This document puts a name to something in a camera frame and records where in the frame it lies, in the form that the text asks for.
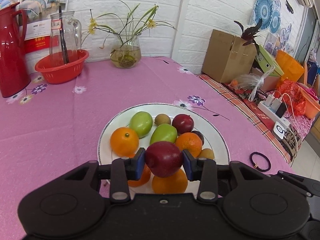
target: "label on pitcher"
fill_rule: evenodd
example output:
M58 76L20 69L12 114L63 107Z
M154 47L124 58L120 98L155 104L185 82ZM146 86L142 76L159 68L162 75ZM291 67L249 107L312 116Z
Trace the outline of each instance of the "label on pitcher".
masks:
M62 20L51 21L51 30L60 30L62 25Z

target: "pink tablecloth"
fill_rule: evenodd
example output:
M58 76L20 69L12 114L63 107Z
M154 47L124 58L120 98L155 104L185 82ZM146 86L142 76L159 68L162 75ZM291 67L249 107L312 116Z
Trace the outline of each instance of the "pink tablecloth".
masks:
M0 239L24 235L17 217L24 195L97 159L105 124L120 111L142 103L184 102L198 107L192 110L220 131L231 160L251 165L249 155L258 151L272 163L268 173L292 172L240 112L171 59L146 57L129 70L117 69L109 61L90 63L77 79L61 85L47 84L38 76L34 74L33 82L15 98L0 98ZM103 194L108 194L108 187Z

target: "black hair tie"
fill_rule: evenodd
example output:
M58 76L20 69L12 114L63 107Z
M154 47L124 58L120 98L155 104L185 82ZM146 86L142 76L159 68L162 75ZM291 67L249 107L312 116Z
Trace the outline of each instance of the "black hair tie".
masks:
M254 163L254 161L253 161L253 159L252 159L252 156L253 156L253 155L260 155L260 156L262 156L262 157L268 162L268 168L267 168L266 170L260 169L260 168L258 167L258 165L257 165L256 163ZM265 155L263 155L262 153L258 153L258 152L251 153L251 154L250 154L250 162L251 162L252 166L253 166L256 170L258 170L258 171L266 172L266 171L270 171L270 169L271 169L271 162L269 161L268 157L265 156Z

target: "red plastic bag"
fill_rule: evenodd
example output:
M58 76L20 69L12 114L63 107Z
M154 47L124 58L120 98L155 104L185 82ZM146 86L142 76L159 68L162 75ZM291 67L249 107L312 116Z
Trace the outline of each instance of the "red plastic bag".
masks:
M304 115L306 111L306 100L300 90L302 88L296 83L289 79L283 81L283 83L279 86L277 91L279 91L282 95L287 93L292 101L293 114L295 116ZM279 93L275 93L275 98L279 98L281 95ZM292 114L291 102L287 95L282 97L282 102L285 102L288 107L289 114Z

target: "chopsticks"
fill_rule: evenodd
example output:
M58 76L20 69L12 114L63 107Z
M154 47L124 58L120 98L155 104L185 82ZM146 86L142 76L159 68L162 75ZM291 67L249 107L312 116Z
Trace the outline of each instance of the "chopsticks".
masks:
M65 64L69 63L69 57L68 57L68 50L66 46L66 40L64 39L64 30L63 30L63 24L62 24L62 8L61 5L59 6L59 16L61 20L61 28L60 28L60 43L61 43L61 53L63 57L63 62Z

